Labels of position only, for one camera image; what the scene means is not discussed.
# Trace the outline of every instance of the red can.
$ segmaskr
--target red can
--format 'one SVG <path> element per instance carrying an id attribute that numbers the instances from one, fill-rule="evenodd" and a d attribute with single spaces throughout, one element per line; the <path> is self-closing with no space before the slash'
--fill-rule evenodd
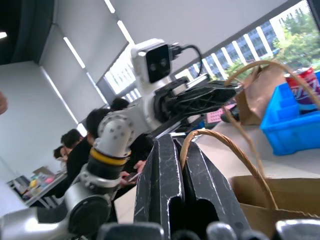
<path id="1" fill-rule="evenodd" d="M 320 97 L 320 84 L 312 67 L 303 67 L 294 72 L 312 88 L 313 92 Z M 299 104 L 301 114 L 310 113 L 317 110 L 317 106 L 313 103 L 309 94 L 299 85 L 298 82 L 290 75 L 286 74 L 285 79 L 290 86 L 290 89 Z"/>

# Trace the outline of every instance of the tree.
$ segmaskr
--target tree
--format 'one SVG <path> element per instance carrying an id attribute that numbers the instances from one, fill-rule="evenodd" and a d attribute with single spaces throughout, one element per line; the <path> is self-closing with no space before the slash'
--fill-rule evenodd
<path id="1" fill-rule="evenodd" d="M 295 35 L 313 33 L 317 26 L 311 14 L 303 14 L 296 11 L 294 18 L 287 18 L 284 21 L 284 28 Z"/>
<path id="2" fill-rule="evenodd" d="M 285 40 L 275 40 L 273 45 L 281 49 L 276 59 L 292 68 L 314 63 L 320 58 L 320 36 L 310 14 L 298 14 L 297 19 L 287 19 L 284 27 Z"/>
<path id="3" fill-rule="evenodd" d="M 230 77 L 232 74 L 236 73 L 236 71 L 243 68 L 245 65 L 241 62 L 240 59 L 235 60 L 224 72 Z M 252 69 L 249 69 L 245 71 L 244 73 L 241 73 L 237 79 L 244 80 L 247 78 L 247 76 L 252 72 Z"/>

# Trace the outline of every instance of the camera lens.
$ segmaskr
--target camera lens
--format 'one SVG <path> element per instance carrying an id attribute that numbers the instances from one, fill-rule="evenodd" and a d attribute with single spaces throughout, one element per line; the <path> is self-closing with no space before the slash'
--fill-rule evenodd
<path id="1" fill-rule="evenodd" d="M 155 83 L 170 74 L 171 66 L 167 44 L 148 51 L 145 58 L 150 83 Z"/>

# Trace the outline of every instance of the brown paper bag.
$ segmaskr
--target brown paper bag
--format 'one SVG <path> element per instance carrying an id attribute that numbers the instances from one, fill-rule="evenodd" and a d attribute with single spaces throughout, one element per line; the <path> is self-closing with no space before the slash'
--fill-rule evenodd
<path id="1" fill-rule="evenodd" d="M 285 82 L 279 67 L 256 67 L 243 82 L 244 90 L 235 97 L 241 124 L 260 125 L 276 86 Z"/>
<path id="2" fill-rule="evenodd" d="M 237 176 L 231 186 L 254 230 L 271 238 L 280 220 L 318 219 L 320 216 L 320 179 L 265 179 L 278 209 L 269 209 L 265 194 L 253 176 Z"/>

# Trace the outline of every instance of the roller shade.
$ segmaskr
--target roller shade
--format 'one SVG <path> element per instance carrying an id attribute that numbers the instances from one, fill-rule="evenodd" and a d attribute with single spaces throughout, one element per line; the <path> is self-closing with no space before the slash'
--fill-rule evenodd
<path id="1" fill-rule="evenodd" d="M 111 0 L 135 43 L 159 38 L 194 44 L 206 53 L 287 0 Z M 196 58 L 190 49 L 173 61 L 173 71 Z"/>
<path id="2" fill-rule="evenodd" d="M 81 122 L 91 110 L 102 107 L 104 102 L 63 37 L 59 28 L 53 26 L 40 64 L 75 118 Z"/>
<path id="3" fill-rule="evenodd" d="M 128 44 L 104 0 L 59 0 L 57 24 L 95 83 Z"/>

